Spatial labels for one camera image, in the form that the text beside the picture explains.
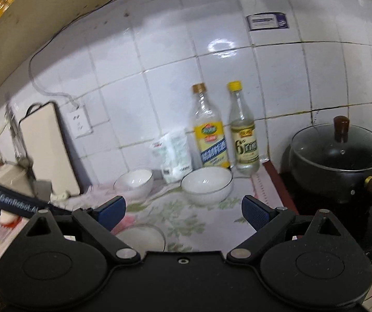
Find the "cutting board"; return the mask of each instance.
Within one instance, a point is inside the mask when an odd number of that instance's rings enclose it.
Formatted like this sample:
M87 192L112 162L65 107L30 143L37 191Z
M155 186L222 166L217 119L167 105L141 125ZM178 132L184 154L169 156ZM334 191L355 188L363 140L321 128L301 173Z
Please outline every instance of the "cutting board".
M49 102L20 121L37 180L50 180L53 192L80 194L80 187L63 143L54 103Z

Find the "sticker on wall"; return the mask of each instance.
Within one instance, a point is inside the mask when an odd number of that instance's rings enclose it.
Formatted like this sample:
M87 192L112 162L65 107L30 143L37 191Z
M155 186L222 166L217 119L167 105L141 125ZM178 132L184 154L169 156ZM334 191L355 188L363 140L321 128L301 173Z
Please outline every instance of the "sticker on wall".
M289 28L286 14L260 13L247 16L250 31Z

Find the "bottle label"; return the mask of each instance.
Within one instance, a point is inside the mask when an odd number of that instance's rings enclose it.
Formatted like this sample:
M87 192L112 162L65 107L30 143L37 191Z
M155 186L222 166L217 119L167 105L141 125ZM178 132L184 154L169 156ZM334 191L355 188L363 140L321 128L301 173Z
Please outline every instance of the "bottle label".
M230 167L222 122L211 122L195 127L203 166Z
M250 127L231 127L235 144L235 156L239 164L252 164L259 159L255 125Z

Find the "glass pot lid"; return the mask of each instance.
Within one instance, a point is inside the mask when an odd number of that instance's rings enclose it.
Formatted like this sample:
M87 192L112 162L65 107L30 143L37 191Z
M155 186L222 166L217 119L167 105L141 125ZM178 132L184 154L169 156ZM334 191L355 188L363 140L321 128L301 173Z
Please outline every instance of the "glass pot lid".
M291 148L301 159L335 171L372 169L372 131L350 126L344 116L333 124L320 124L299 131Z

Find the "bottle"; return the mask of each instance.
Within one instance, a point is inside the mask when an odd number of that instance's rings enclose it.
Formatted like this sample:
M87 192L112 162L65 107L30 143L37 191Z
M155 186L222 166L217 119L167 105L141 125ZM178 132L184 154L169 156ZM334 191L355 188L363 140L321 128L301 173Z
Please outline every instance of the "bottle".
M195 84L193 126L203 166L230 167L220 112L209 103L204 83Z
M232 101L229 123L231 125L232 140L234 142L236 167L239 172L249 176L256 173L259 169L259 154L255 135L254 117L241 92L241 82L229 82L228 88L231 92Z

